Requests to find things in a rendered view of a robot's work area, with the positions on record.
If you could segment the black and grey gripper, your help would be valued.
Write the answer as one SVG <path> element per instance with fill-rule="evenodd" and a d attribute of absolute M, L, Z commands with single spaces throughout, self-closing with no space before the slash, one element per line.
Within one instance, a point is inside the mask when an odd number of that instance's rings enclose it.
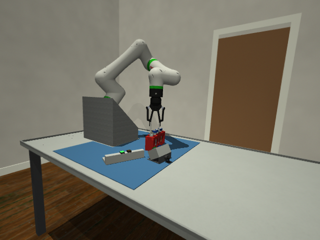
<path fill-rule="evenodd" d="M 151 127 L 152 127 L 151 120 L 152 120 L 152 116 L 153 116 L 153 112 L 154 111 L 157 111 L 157 114 L 158 114 L 158 120 L 159 120 L 158 131 L 160 131 L 161 122 L 164 121 L 164 110 L 165 110 L 165 107 L 163 107 L 161 105 L 161 102 L 162 102 L 161 98 L 150 98 L 150 105 L 146 107 L 146 110 L 147 110 L 147 121 L 149 121 L 150 132 L 151 132 Z M 149 119 L 149 108 L 151 108 L 151 110 L 152 110 L 150 119 Z M 162 108 L 162 118 L 160 118 L 160 113 L 159 113 L 159 110 L 161 108 Z"/>

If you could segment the blue flat mat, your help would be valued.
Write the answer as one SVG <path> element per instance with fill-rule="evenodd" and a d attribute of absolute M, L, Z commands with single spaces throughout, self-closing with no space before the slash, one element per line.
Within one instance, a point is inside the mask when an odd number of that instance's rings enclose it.
<path fill-rule="evenodd" d="M 158 164 L 148 160 L 150 158 L 148 150 L 145 150 L 146 136 L 148 134 L 150 133 L 138 130 L 139 139 L 114 147 L 91 141 L 54 150 L 53 152 L 135 190 L 200 143 L 165 135 L 162 146 L 166 144 L 169 145 L 171 150 L 171 158 L 169 161 L 171 161 L 171 163 L 167 163 L 166 161 L 168 160 L 166 160 Z M 105 155 L 139 149 L 144 150 L 144 157 L 142 158 L 108 165 L 103 161 Z"/>

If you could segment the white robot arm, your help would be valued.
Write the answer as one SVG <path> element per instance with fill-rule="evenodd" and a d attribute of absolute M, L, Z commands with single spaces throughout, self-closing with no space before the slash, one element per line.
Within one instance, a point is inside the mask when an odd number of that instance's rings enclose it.
<path fill-rule="evenodd" d="M 95 82 L 106 93 L 104 98 L 113 98 L 117 104 L 121 102 L 126 92 L 116 82 L 116 77 L 137 59 L 149 71 L 149 97 L 161 98 L 163 85 L 175 86 L 180 82 L 180 73 L 156 60 L 146 42 L 137 39 L 119 58 L 96 73 Z"/>

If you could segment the white button panel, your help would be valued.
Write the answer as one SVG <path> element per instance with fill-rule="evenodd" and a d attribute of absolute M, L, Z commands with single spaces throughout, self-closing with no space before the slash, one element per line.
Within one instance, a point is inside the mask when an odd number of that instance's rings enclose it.
<path fill-rule="evenodd" d="M 171 149 L 169 147 L 169 144 L 165 145 L 158 145 L 157 147 L 153 147 L 152 150 L 147 151 L 150 158 L 147 160 L 150 160 L 152 162 L 155 162 L 157 164 L 160 164 L 166 160 L 166 163 L 170 164 L 172 161 L 170 161 L 171 158 Z"/>

